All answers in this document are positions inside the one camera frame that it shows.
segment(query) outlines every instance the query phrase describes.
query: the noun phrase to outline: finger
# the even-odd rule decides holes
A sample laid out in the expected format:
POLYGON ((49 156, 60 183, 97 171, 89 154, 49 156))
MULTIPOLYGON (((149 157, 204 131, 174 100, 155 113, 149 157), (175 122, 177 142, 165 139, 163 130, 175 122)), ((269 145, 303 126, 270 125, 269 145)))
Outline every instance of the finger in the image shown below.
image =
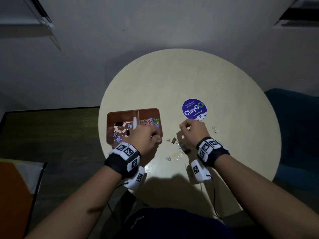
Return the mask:
POLYGON ((151 136, 160 135, 160 130, 155 126, 149 126, 151 131, 151 136))
POLYGON ((180 124, 181 132, 183 133, 184 137, 188 140, 190 136, 190 131, 187 129, 187 127, 182 123, 180 124))
POLYGON ((152 140, 153 144, 156 144, 158 142, 161 142, 162 138, 160 137, 160 135, 156 134, 156 135, 152 136, 151 140, 152 140))
POLYGON ((183 124, 185 127, 189 127, 192 126, 192 124, 195 122, 194 119, 186 119, 185 121, 183 121, 181 124, 183 124))

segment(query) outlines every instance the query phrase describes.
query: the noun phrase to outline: dark floor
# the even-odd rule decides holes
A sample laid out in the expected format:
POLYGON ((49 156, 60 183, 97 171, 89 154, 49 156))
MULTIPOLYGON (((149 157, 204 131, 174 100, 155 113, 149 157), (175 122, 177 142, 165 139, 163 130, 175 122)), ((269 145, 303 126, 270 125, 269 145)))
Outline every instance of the dark floor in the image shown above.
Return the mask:
MULTIPOLYGON (((47 162, 30 230, 103 166, 99 108, 6 113, 0 128, 0 157, 47 162)), ((112 208, 125 192, 117 189, 112 208)), ((106 207, 90 238, 99 238, 110 217, 106 207)))

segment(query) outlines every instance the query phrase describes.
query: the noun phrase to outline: wristband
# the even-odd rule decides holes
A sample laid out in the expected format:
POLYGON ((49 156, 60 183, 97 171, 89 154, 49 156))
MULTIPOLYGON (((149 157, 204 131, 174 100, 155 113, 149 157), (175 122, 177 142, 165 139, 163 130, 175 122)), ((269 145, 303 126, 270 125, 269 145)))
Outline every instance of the wristband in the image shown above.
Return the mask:
POLYGON ((211 137, 205 137, 196 146, 198 153, 197 157, 201 160, 205 167, 214 168, 215 161, 223 154, 229 154, 229 150, 221 143, 211 137))
POLYGON ((131 144, 122 142, 112 150, 104 165, 122 175, 122 179, 133 177, 138 171, 141 154, 131 144))

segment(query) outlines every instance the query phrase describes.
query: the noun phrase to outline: cream table top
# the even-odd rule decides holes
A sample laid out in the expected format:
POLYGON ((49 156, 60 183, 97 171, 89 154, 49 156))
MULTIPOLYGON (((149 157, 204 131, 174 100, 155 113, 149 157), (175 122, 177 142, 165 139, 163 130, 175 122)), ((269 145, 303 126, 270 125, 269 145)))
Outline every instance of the cream table top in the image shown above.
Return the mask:
POLYGON ((275 112, 258 85, 241 69, 215 55, 191 49, 167 49, 144 55, 123 68, 112 80, 101 102, 99 136, 104 155, 112 150, 106 143, 109 112, 158 108, 163 142, 154 159, 145 166, 146 181, 135 194, 153 207, 186 209, 214 217, 241 211, 241 207, 217 173, 214 184, 191 185, 185 167, 188 157, 171 162, 166 157, 179 152, 166 139, 177 137, 185 100, 204 102, 203 120, 211 136, 223 143, 237 160, 273 180, 277 171, 281 136, 275 112), (219 129, 214 133, 212 127, 219 129))

